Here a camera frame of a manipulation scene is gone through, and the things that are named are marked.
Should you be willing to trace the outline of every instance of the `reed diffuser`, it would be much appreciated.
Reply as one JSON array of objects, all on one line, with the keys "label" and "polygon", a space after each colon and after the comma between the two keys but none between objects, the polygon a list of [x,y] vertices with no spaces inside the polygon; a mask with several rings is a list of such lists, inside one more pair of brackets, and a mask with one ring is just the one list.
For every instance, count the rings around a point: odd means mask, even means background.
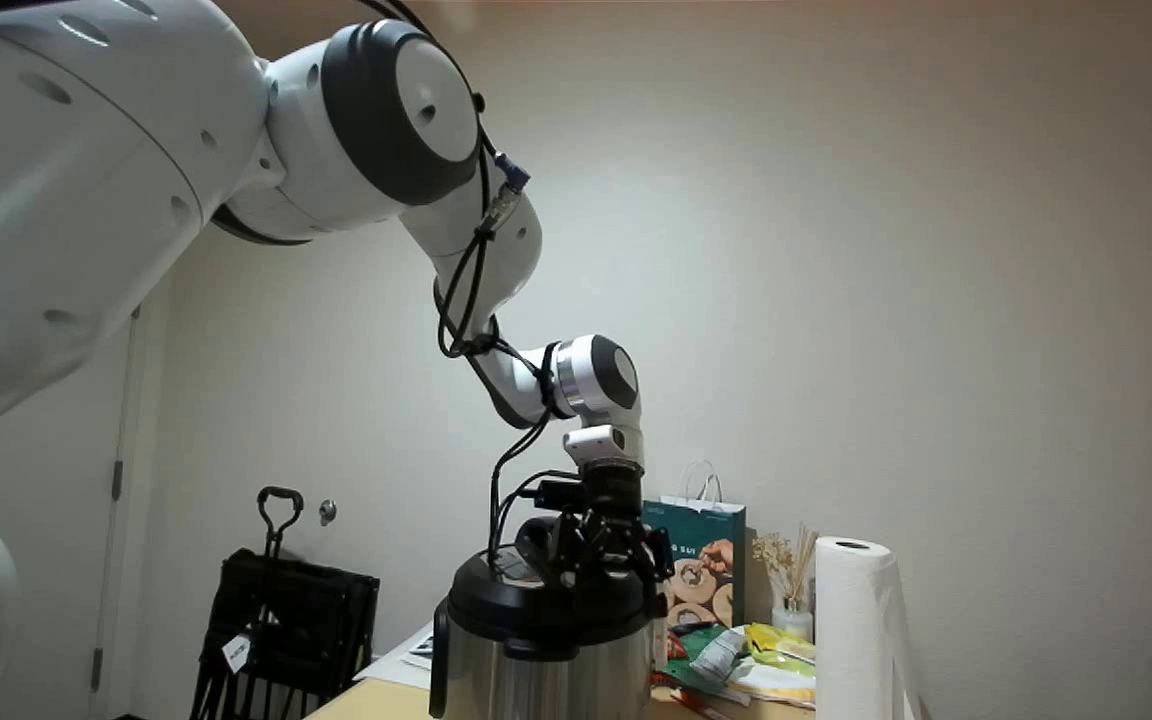
[{"label": "reed diffuser", "polygon": [[767,566],[772,583],[772,624],[809,642],[813,639],[813,619],[805,593],[814,541],[819,537],[814,530],[799,525],[799,537],[793,545],[780,533],[755,538],[755,559]]}]

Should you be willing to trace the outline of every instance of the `wooden table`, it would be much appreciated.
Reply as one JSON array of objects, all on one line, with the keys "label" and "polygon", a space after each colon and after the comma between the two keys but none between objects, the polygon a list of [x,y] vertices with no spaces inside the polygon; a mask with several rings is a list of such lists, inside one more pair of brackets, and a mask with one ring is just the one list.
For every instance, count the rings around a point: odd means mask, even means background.
[{"label": "wooden table", "polygon": [[[664,689],[657,688],[647,711],[649,720],[696,720],[699,715],[669,700]],[[812,720],[814,712],[755,702],[748,708],[729,702],[714,702],[714,707],[732,720]],[[429,720],[429,692],[419,688],[366,679],[310,715],[312,720]]]}]

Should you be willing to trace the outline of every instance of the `black lid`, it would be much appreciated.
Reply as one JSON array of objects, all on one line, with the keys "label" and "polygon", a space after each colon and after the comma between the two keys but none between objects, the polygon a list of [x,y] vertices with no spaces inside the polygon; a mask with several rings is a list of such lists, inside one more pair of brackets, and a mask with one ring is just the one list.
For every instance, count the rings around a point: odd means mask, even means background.
[{"label": "black lid", "polygon": [[575,589],[547,588],[513,546],[497,573],[486,553],[468,559],[448,593],[448,615],[515,660],[571,660],[582,646],[612,642],[649,623],[649,593],[635,574],[584,575]]}]

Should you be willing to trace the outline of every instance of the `price tag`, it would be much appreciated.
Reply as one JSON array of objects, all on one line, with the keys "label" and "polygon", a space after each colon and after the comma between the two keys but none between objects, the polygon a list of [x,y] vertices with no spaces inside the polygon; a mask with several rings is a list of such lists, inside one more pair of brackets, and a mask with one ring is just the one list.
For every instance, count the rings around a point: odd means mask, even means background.
[{"label": "price tag", "polygon": [[247,657],[251,655],[251,638],[247,635],[237,635],[234,639],[225,643],[225,647],[220,647],[220,651],[225,652],[225,661],[229,665],[229,672],[238,673],[247,665]]}]

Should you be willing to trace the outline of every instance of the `white wall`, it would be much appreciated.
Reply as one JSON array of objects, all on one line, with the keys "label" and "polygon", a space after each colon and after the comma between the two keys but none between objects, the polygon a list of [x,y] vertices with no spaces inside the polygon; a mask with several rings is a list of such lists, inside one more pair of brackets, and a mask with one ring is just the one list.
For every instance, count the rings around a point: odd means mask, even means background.
[{"label": "white wall", "polygon": [[[230,9],[274,55],[347,5]],[[630,348],[650,492],[708,457],[759,529],[889,544],[938,719],[1152,717],[1152,3],[980,5],[426,14],[536,176],[507,336]],[[266,483],[339,502],[288,546],[379,575],[381,649],[479,547],[515,433],[430,281],[396,223],[179,265],[142,715],[183,714]]]}]

